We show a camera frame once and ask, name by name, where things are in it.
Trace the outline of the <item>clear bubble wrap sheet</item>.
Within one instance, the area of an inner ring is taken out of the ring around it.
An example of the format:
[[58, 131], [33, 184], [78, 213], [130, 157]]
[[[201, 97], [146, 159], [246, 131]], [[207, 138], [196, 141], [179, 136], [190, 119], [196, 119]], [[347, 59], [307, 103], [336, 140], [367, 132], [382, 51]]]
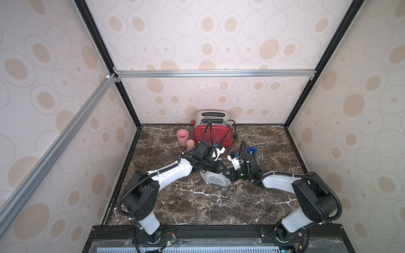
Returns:
[[206, 184], [214, 184], [221, 187], [226, 187], [231, 184], [231, 181], [223, 174], [216, 174], [210, 171], [202, 171], [200, 175]]

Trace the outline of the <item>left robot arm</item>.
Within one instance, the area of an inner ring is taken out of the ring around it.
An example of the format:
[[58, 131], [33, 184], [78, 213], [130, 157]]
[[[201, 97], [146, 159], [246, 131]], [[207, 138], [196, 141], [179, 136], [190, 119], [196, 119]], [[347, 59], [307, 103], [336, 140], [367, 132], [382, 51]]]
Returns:
[[213, 123], [210, 121], [200, 142], [179, 155], [175, 162], [157, 170], [136, 171], [122, 193], [117, 212], [130, 218], [136, 228], [150, 236], [161, 233], [161, 224], [154, 214], [160, 190], [201, 170], [220, 174], [225, 169], [219, 159], [225, 148], [221, 143], [214, 143], [212, 130]]

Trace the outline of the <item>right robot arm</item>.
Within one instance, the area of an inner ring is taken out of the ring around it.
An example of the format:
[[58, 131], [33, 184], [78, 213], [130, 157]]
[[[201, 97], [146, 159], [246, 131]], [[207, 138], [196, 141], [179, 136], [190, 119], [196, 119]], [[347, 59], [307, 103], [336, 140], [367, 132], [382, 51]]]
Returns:
[[315, 223], [335, 221], [342, 215], [342, 204], [335, 192], [315, 172], [303, 175], [260, 169], [252, 153], [227, 156], [232, 169], [230, 181], [249, 180], [252, 184], [294, 194], [299, 207], [276, 223], [274, 236], [288, 242], [298, 230]]

